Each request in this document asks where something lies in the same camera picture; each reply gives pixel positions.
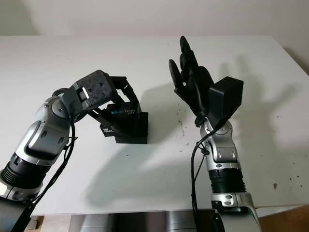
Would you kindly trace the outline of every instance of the robotic arm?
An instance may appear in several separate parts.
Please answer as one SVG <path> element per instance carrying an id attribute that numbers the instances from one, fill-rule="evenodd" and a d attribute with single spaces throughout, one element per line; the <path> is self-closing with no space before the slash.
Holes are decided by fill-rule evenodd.
<path id="1" fill-rule="evenodd" d="M 182 54 L 179 72 L 176 63 L 169 60 L 169 70 L 175 93 L 197 116 L 195 124 L 201 127 L 202 139 L 196 145 L 191 160 L 192 207 L 198 225 L 195 194 L 194 155 L 199 145 L 211 180 L 211 205 L 215 231 L 260 231 L 258 217 L 250 193 L 242 181 L 240 162 L 232 140 L 232 125 L 228 119 L 241 104 L 243 81 L 232 77 L 214 83 L 209 72 L 197 60 L 185 37 L 180 39 Z"/>
<path id="2" fill-rule="evenodd" d="M 124 102 L 117 89 L 128 97 Z M 107 109 L 98 107 L 112 101 Z M 103 71 L 57 90 L 39 108 L 35 122 L 0 172 L 0 231 L 24 231 L 36 204 L 54 184 L 66 166 L 75 141 L 74 123 L 87 114 L 100 122 L 105 136 L 117 143 L 147 143 L 148 113 L 125 77 L 109 77 Z M 69 145 L 69 132 L 72 130 Z M 43 179 L 62 150 L 69 150 L 64 162 L 41 194 Z"/>

